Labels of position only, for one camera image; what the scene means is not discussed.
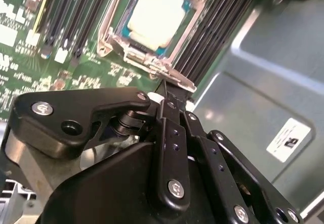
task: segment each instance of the sticker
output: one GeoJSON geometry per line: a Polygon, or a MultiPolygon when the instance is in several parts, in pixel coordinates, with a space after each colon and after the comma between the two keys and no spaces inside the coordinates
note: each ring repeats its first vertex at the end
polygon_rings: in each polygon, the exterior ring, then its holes
{"type": "Polygon", "coordinates": [[[290,118],[267,148],[279,161],[285,162],[309,133],[310,128],[290,118]]]}
{"type": "Polygon", "coordinates": [[[18,31],[0,24],[0,43],[13,47],[18,31]]]}

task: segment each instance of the ram slot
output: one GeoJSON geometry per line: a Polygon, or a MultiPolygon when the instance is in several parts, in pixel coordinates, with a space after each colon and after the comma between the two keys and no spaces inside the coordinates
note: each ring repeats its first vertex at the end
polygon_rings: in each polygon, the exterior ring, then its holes
{"type": "Polygon", "coordinates": [[[59,0],[58,5],[55,7],[56,11],[48,28],[45,45],[43,46],[41,51],[42,58],[49,58],[49,56],[51,55],[55,40],[60,34],[63,22],[66,18],[66,14],[71,3],[72,0],[59,0]]]}
{"type": "Polygon", "coordinates": [[[62,46],[64,49],[69,49],[71,47],[73,38],[76,34],[77,28],[79,26],[82,14],[86,8],[86,5],[89,0],[77,0],[75,5],[71,21],[69,22],[68,27],[66,28],[63,39],[62,39],[62,46]]]}
{"type": "Polygon", "coordinates": [[[253,0],[214,0],[202,23],[177,62],[175,69],[201,82],[253,0]]]}
{"type": "Polygon", "coordinates": [[[39,29],[43,26],[45,21],[48,19],[48,14],[53,8],[54,0],[43,0],[40,6],[38,15],[35,20],[35,24],[33,27],[33,32],[39,31],[39,29]]]}
{"type": "Polygon", "coordinates": [[[91,30],[91,27],[93,26],[96,17],[98,15],[98,12],[100,10],[100,7],[102,6],[104,0],[94,0],[90,6],[90,12],[88,13],[87,17],[85,18],[85,21],[81,27],[81,32],[78,35],[75,45],[73,47],[73,57],[71,60],[71,64],[78,64],[78,60],[82,54],[83,48],[86,44],[86,41],[88,39],[89,32],[91,30]]]}

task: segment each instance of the screw head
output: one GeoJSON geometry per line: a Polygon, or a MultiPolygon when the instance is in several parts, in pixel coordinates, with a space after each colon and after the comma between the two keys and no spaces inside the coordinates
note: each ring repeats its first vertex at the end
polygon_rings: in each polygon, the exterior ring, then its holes
{"type": "Polygon", "coordinates": [[[197,119],[196,116],[193,115],[193,114],[188,114],[188,116],[190,117],[191,120],[196,120],[197,119]]]}
{"type": "Polygon", "coordinates": [[[140,98],[141,100],[145,101],[146,100],[146,96],[143,93],[138,93],[137,97],[140,98]]]}
{"type": "Polygon", "coordinates": [[[295,221],[295,222],[299,222],[299,220],[298,220],[298,217],[296,216],[296,214],[293,212],[293,211],[291,211],[291,210],[288,210],[288,214],[290,215],[290,217],[295,221]]]}
{"type": "Polygon", "coordinates": [[[249,216],[247,212],[243,209],[243,207],[236,205],[234,207],[234,211],[240,221],[242,221],[243,223],[249,222],[249,216]]]}
{"type": "Polygon", "coordinates": [[[183,186],[181,185],[181,183],[179,181],[176,180],[171,180],[168,182],[168,189],[170,191],[170,193],[178,198],[181,199],[184,196],[184,189],[183,186]]]}
{"type": "Polygon", "coordinates": [[[47,102],[39,101],[31,106],[34,113],[42,116],[48,116],[53,113],[53,108],[47,102]]]}
{"type": "Polygon", "coordinates": [[[12,172],[10,170],[5,172],[5,176],[10,176],[11,174],[12,172]]]}
{"type": "Polygon", "coordinates": [[[217,134],[216,134],[216,137],[217,137],[219,140],[223,140],[223,139],[224,139],[223,135],[221,135],[220,133],[217,133],[217,134]]]}
{"type": "Polygon", "coordinates": [[[176,109],[176,106],[172,102],[168,102],[168,106],[171,107],[172,109],[176,109]]]}
{"type": "Polygon", "coordinates": [[[33,203],[32,201],[28,201],[28,202],[27,202],[27,206],[30,207],[30,208],[31,208],[31,207],[34,207],[34,203],[33,203]]]}

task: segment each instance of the gray metal panel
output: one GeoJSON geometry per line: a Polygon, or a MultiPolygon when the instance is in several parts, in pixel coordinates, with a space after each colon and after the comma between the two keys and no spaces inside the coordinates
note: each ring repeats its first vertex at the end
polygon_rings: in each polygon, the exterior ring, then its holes
{"type": "Polygon", "coordinates": [[[323,20],[324,0],[255,9],[195,109],[301,210],[324,189],[323,20]],[[289,118],[311,131],[282,163],[266,148],[289,118]]]}

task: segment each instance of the black plastic arm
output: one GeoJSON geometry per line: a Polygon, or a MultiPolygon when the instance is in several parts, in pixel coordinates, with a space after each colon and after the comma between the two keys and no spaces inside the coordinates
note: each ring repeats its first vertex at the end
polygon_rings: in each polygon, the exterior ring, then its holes
{"type": "Polygon", "coordinates": [[[20,141],[44,154],[73,159],[93,137],[93,123],[100,122],[97,130],[102,131],[119,113],[149,106],[148,96],[132,87],[28,93],[15,100],[9,126],[20,141]],[[37,102],[48,103],[53,112],[36,114],[32,106],[37,102]]]}
{"type": "Polygon", "coordinates": [[[156,116],[157,135],[150,177],[149,202],[160,216],[177,216],[190,205],[190,179],[185,129],[177,100],[166,99],[156,116]],[[172,181],[179,183],[170,191],[172,181]]]}
{"type": "Polygon", "coordinates": [[[261,223],[296,223],[289,212],[302,223],[298,211],[279,191],[256,169],[255,166],[221,132],[213,130],[208,138],[217,142],[237,182],[249,191],[249,202],[255,217],[261,223]]]}
{"type": "Polygon", "coordinates": [[[182,116],[188,153],[198,163],[215,220],[218,223],[241,223],[235,209],[242,208],[249,223],[259,223],[246,206],[216,142],[207,139],[196,115],[186,111],[182,116]]]}

